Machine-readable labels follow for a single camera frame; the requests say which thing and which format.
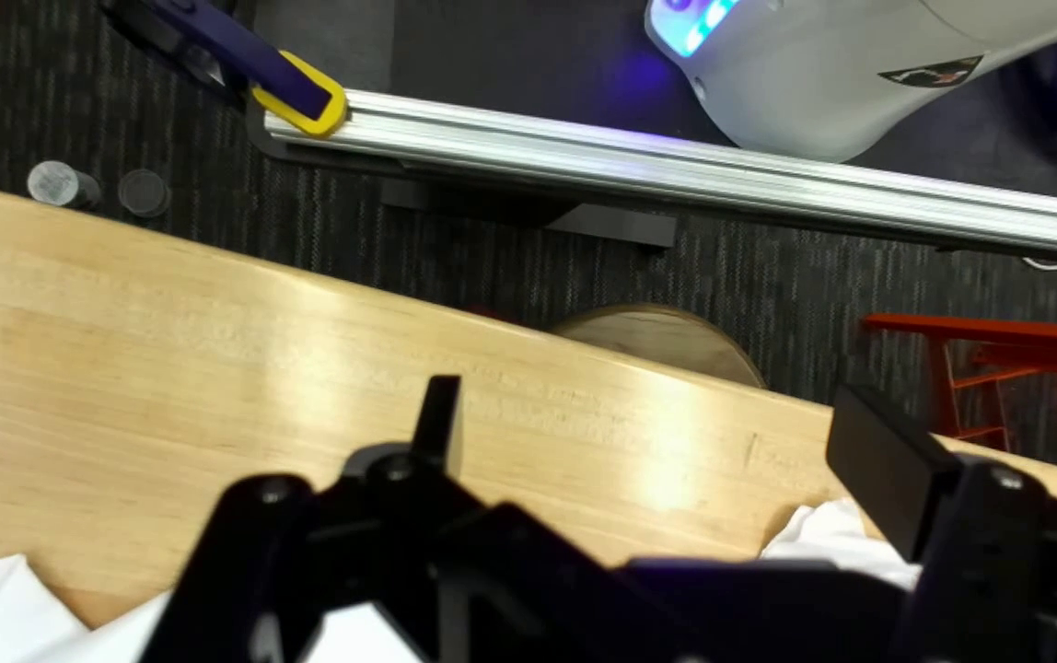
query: yellow clamp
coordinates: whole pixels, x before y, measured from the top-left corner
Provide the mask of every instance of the yellow clamp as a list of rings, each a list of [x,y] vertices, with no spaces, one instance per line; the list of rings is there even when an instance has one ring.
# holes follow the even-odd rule
[[[318,119],[307,119],[304,109],[295,109],[293,103],[269,95],[266,87],[251,87],[251,95],[278,119],[293,120],[298,134],[307,138],[327,138],[337,134],[350,106],[348,106],[348,87],[327,77],[325,69],[318,69],[315,64],[293,55],[293,53],[280,53],[293,68],[298,68],[318,87],[325,87],[333,95],[333,103],[318,113]]]

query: blue light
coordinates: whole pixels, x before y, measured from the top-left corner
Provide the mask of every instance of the blue light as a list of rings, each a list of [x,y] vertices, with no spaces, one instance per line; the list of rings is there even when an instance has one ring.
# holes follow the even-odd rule
[[[719,31],[719,22],[726,17],[726,11],[731,11],[731,7],[726,7],[721,0],[710,0],[710,4],[706,4],[706,16],[703,16],[703,25],[706,25],[706,31]]]
[[[689,25],[684,37],[681,37],[681,55],[699,53],[703,42],[706,42],[703,22]]]
[[[738,0],[662,0],[655,4],[661,37],[681,55],[695,55],[721,17],[738,7]]]

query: dark carpet floor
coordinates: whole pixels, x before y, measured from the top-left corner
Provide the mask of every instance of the dark carpet floor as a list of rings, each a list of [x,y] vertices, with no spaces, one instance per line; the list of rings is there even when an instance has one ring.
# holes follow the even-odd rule
[[[771,227],[748,211],[689,214],[667,255],[387,211],[379,181],[261,157],[240,113],[132,53],[91,0],[0,0],[4,189],[40,157],[102,185],[161,172],[175,205],[142,225],[415,300],[484,300],[533,328],[611,301],[681,307],[797,395],[824,395],[839,365],[857,365],[921,414],[921,346],[857,336],[872,308],[1057,321],[1057,274],[1016,257]],[[1053,392],[1024,387],[1016,403],[1024,452],[1057,460]]]

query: wooden tabletop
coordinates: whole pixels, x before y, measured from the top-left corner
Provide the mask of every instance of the wooden tabletop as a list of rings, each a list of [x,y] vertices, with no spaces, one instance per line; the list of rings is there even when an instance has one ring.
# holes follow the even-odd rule
[[[0,195],[0,557],[107,621],[224,483],[333,483],[430,373],[466,376],[462,480],[607,565],[753,557],[839,495],[823,405]]]

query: round stool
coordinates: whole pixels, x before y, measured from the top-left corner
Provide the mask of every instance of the round stool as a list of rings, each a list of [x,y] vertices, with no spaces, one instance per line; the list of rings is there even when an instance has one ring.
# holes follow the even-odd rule
[[[763,387],[753,359],[726,333],[684,308],[611,307],[560,324],[555,336],[731,384]]]

